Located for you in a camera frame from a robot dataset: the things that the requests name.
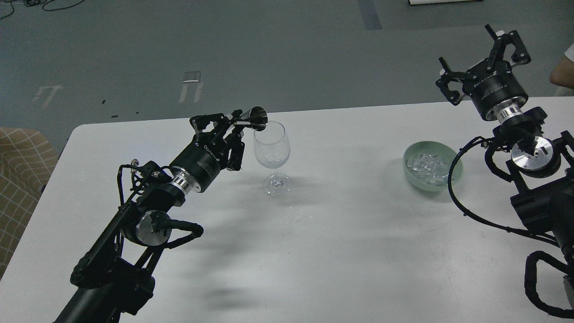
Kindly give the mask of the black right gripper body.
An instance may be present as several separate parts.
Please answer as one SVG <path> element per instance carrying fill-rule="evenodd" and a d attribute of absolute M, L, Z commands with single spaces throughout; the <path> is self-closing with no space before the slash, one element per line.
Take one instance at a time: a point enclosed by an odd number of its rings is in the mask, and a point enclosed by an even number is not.
<path fill-rule="evenodd" d="M 496 107 L 500 104 L 518 104 L 522 107 L 528 100 L 508 61 L 497 61 L 491 69 L 488 69 L 486 61 L 481 61 L 466 74 L 469 78 L 463 81 L 463 93 L 471 98 L 484 121 L 497 119 Z"/>

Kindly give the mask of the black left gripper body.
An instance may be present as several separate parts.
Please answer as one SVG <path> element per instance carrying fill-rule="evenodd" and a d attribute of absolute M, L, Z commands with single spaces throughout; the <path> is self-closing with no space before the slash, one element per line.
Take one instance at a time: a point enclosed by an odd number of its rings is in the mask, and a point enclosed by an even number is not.
<path fill-rule="evenodd" d="M 227 168 L 231 147 L 222 138 L 194 135 L 192 141 L 170 163 L 170 171 L 182 174 L 187 192 L 203 193 L 221 170 Z"/>

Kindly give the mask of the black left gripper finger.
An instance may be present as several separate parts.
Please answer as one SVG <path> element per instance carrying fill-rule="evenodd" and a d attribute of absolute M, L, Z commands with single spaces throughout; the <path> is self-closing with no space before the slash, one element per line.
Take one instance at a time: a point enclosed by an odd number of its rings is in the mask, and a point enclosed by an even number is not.
<path fill-rule="evenodd" d="M 236 138 L 228 131 L 233 127 L 236 116 L 233 114 L 204 114 L 189 119 L 195 134 L 191 144 L 232 144 Z"/>
<path fill-rule="evenodd" d="M 244 157 L 244 126 L 237 126 L 225 138 L 226 151 L 228 152 L 227 170 L 240 171 Z"/>

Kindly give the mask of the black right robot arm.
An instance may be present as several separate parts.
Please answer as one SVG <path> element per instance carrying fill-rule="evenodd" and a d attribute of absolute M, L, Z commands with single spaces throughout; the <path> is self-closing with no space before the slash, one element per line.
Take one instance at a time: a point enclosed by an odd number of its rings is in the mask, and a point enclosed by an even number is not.
<path fill-rule="evenodd" d="M 453 105 L 468 97 L 480 118 L 496 121 L 490 138 L 481 136 L 470 140 L 451 162 L 447 190 L 456 207 L 484 225 L 502 229 L 529 239 L 558 247 L 564 258 L 560 261 L 544 251 L 527 256 L 523 286 L 525 295 L 535 307 L 549 316 L 572 319 L 573 309 L 562 309 L 544 302 L 537 291 L 540 261 L 564 274 L 565 291 L 573 303 L 574 253 L 574 184 L 573 136 L 562 131 L 557 139 L 544 136 L 543 124 L 547 113 L 536 106 L 523 112 L 529 98 L 514 75 L 513 68 L 529 64 L 531 56 L 518 31 L 485 29 L 493 41 L 488 57 L 465 71 L 453 71 L 445 58 L 440 57 L 443 68 L 437 88 Z M 485 149 L 484 162 L 492 174 L 513 183 L 517 194 L 510 203 L 523 228 L 513 228 L 488 221 L 465 207 L 453 190 L 454 171 L 461 158 L 473 147 Z"/>

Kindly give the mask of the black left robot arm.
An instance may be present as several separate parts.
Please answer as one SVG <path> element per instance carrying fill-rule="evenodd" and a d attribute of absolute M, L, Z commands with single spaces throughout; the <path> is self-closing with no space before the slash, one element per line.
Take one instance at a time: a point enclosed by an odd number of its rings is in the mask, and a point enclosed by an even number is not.
<path fill-rule="evenodd" d="M 239 171 L 249 113 L 207 114 L 189 119 L 192 141 L 167 166 L 136 160 L 117 170 L 120 205 L 70 275 L 76 292 L 57 323 L 117 323 L 136 315 L 153 296 L 152 276 L 163 252 L 203 235 L 198 223 L 168 212 L 191 192 L 203 193 L 222 170 Z"/>

